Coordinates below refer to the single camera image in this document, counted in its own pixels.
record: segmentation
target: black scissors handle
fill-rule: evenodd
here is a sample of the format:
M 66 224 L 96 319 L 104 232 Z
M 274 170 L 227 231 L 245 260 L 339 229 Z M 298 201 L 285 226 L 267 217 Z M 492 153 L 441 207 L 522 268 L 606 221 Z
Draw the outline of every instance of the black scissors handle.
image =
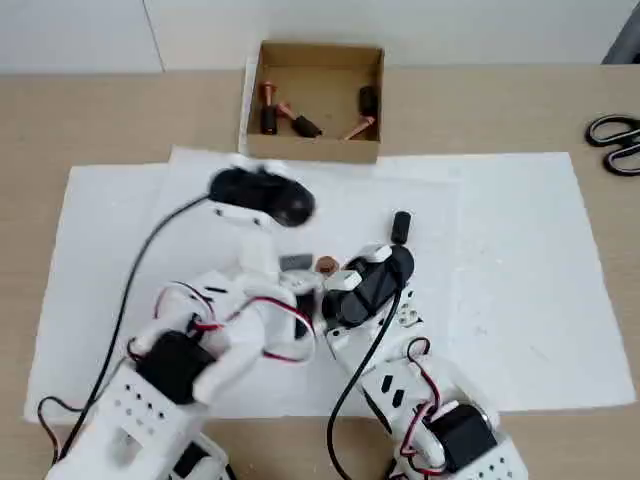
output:
M 606 137 L 596 135 L 596 130 L 603 125 L 623 125 L 627 128 L 622 132 L 614 133 Z M 619 145 L 621 148 L 614 150 L 604 157 L 604 168 L 615 174 L 624 177 L 640 175 L 640 168 L 622 168 L 616 164 L 624 157 L 630 157 L 640 153 L 640 120 L 627 115 L 606 115 L 600 117 L 587 127 L 585 140 L 593 147 L 607 147 Z

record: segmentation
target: white wall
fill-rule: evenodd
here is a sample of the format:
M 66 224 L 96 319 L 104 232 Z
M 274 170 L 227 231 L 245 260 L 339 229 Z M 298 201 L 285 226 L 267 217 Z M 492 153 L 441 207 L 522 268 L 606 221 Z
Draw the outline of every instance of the white wall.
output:
M 161 71 L 142 0 L 0 0 L 0 72 Z
M 263 38 L 378 43 L 388 64 L 600 63 L 638 0 L 146 0 L 168 68 Z
M 0 0 L 0 72 L 237 68 L 263 38 L 388 64 L 600 63 L 638 0 Z

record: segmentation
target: black wire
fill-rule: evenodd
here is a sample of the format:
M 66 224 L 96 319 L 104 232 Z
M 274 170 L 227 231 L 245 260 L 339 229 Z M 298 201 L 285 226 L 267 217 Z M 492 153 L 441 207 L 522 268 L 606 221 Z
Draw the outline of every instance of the black wire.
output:
M 38 402 L 38 410 L 37 410 L 38 421 L 40 422 L 40 425 L 42 426 L 44 431 L 47 432 L 47 435 L 49 436 L 49 440 L 51 440 L 51 443 L 53 445 L 53 459 L 51 460 L 51 465 L 55 465 L 56 462 L 58 461 L 58 456 L 59 456 L 58 449 L 60 448 L 60 445 L 58 444 L 58 437 L 53 432 L 53 429 L 49 426 L 49 424 L 47 423 L 47 421 L 44 418 L 43 408 L 44 408 L 44 404 L 47 403 L 47 402 L 57 403 L 60 407 L 62 407 L 63 409 L 65 409 L 68 412 L 78 413 L 78 412 L 81 412 L 82 409 L 81 408 L 72 407 L 71 405 L 66 403 L 64 400 L 62 400 L 62 399 L 60 399 L 60 398 L 58 398 L 56 396 L 53 396 L 53 395 L 49 395 L 48 397 L 44 397 L 42 400 L 40 400 L 40 402 Z
M 140 251 L 138 252 L 138 255 L 136 256 L 136 258 L 135 258 L 135 260 L 133 262 L 133 265 L 131 266 L 131 271 L 129 272 L 129 276 L 127 278 L 127 283 L 125 284 L 124 290 L 122 292 L 122 300 L 120 302 L 120 310 L 118 311 L 118 317 L 116 319 L 116 324 L 115 324 L 115 327 L 113 329 L 113 334 L 111 336 L 111 341 L 109 343 L 109 349 L 107 350 L 107 354 L 106 354 L 106 356 L 104 358 L 104 362 L 102 364 L 102 369 L 100 370 L 100 373 L 98 374 L 98 378 L 96 379 L 96 383 L 94 384 L 93 389 L 91 390 L 91 393 L 89 394 L 89 398 L 87 399 L 87 402 L 85 403 L 84 407 L 82 408 L 80 416 L 78 417 L 78 420 L 76 420 L 76 423 L 73 426 L 73 429 L 71 430 L 71 433 L 67 437 L 67 440 L 64 442 L 64 445 L 62 446 L 62 449 L 60 450 L 60 455 L 58 456 L 56 461 L 62 460 L 69 453 L 69 449 L 71 448 L 71 445 L 73 444 L 73 441 L 78 436 L 78 433 L 80 432 L 80 428 L 82 428 L 82 425 L 84 424 L 84 421 L 85 421 L 85 419 L 87 417 L 87 414 L 89 413 L 89 410 L 91 409 L 93 403 L 95 402 L 96 395 L 98 394 L 98 391 L 100 390 L 100 386 L 101 386 L 101 384 L 102 384 L 102 382 L 104 380 L 104 377 L 107 374 L 107 370 L 109 369 L 109 363 L 111 362 L 111 357 L 113 356 L 113 352 L 115 350 L 116 341 L 118 339 L 118 334 L 120 333 L 120 327 L 122 326 L 122 321 L 124 319 L 124 313 L 125 313 L 125 310 L 127 308 L 127 301 L 129 300 L 129 293 L 131 291 L 131 286 L 133 285 L 133 280 L 134 280 L 134 278 L 136 276 L 138 268 L 140 267 L 140 264 L 142 263 L 142 259 L 144 258 L 145 254 L 147 253 L 147 250 L 149 249 L 149 246 L 151 245 L 151 242 L 153 242 L 153 240 L 160 233 L 160 231 L 163 230 L 164 227 L 166 227 L 173 219 L 175 219 L 179 215 L 183 214 L 187 210 L 190 210 L 191 208 L 200 205 L 202 202 L 204 202 L 207 199 L 208 199 L 208 195 L 203 195 L 201 197 L 198 197 L 198 198 L 190 201 L 189 203 L 183 205 L 182 207 L 178 208 L 177 210 L 175 210 L 174 212 L 170 213 L 166 217 L 164 217 L 160 221 L 160 223 L 158 223 L 158 225 L 155 226 L 155 228 L 151 231 L 149 236 L 146 238 L 146 240 L 142 244 L 142 247 L 140 248 Z
M 347 386 L 345 387 L 344 391 L 340 394 L 338 401 L 333 407 L 331 416 L 329 417 L 329 422 L 327 423 L 327 450 L 329 451 L 329 457 L 331 457 L 331 463 L 333 463 L 333 467 L 336 469 L 336 471 L 340 474 L 340 476 L 344 480 L 351 480 L 351 477 L 347 474 L 347 472 L 345 472 L 344 468 L 342 468 L 342 465 L 340 464 L 340 461 L 336 456 L 336 451 L 333 445 L 334 424 L 336 422 L 336 418 L 338 417 L 338 413 L 340 413 L 340 408 L 342 408 L 342 404 L 344 403 L 347 396 L 353 389 L 354 385 L 357 383 L 364 369 L 367 367 L 367 363 L 369 363 L 369 360 L 371 360 L 371 357 L 373 357 L 373 354 L 376 353 L 376 350 L 380 346 L 380 343 L 382 342 L 382 339 L 385 333 L 387 333 L 387 330 L 391 326 L 393 317 L 396 314 L 396 311 L 398 310 L 398 304 L 400 303 L 401 296 L 402 296 L 402 290 L 398 289 L 393 297 L 393 303 L 391 304 L 391 309 L 389 310 L 389 313 L 387 314 L 387 318 L 382 324 L 382 328 L 380 329 L 380 332 L 378 332 L 378 335 L 376 336 L 375 340 L 371 344 L 371 347 L 369 347 L 369 350 L 367 351 L 364 358 L 362 359 L 362 362 L 360 362 L 360 365 L 358 365 L 358 368 L 356 369 L 355 373 L 351 377 L 351 380 L 349 380 L 349 383 L 347 383 Z

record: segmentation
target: table surface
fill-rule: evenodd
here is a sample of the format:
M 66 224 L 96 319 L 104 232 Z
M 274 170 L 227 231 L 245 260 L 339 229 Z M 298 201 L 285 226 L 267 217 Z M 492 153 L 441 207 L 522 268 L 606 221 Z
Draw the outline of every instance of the table surface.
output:
M 233 151 L 242 82 L 242 72 L 0 77 L 2 478 L 40 479 L 50 460 L 46 436 L 21 413 L 69 168 L 165 161 L 172 144 Z M 600 114 L 640 115 L 638 85 L 633 66 L 389 69 L 382 132 L 382 154 L 569 151 L 636 384 L 640 180 L 605 173 L 602 152 L 582 132 Z M 325 422 L 226 420 L 209 433 L 240 479 L 337 478 Z M 532 478 L 637 477 L 639 405 L 507 415 L 504 423 Z M 341 420 L 337 439 L 356 480 L 381 478 L 390 447 L 377 422 Z

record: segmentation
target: open cardboard box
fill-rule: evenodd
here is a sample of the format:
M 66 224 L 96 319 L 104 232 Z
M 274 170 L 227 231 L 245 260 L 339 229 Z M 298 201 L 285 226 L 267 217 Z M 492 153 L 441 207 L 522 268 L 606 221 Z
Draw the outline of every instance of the open cardboard box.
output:
M 304 43 L 262 43 L 247 124 L 250 155 L 292 160 L 375 163 L 380 147 L 384 51 L 377 47 Z M 286 117 L 277 135 L 260 133 L 261 84 L 277 90 L 274 102 L 288 102 L 297 115 L 315 123 L 323 135 L 303 138 Z M 352 140 L 341 138 L 360 122 L 358 91 L 378 89 L 377 121 Z

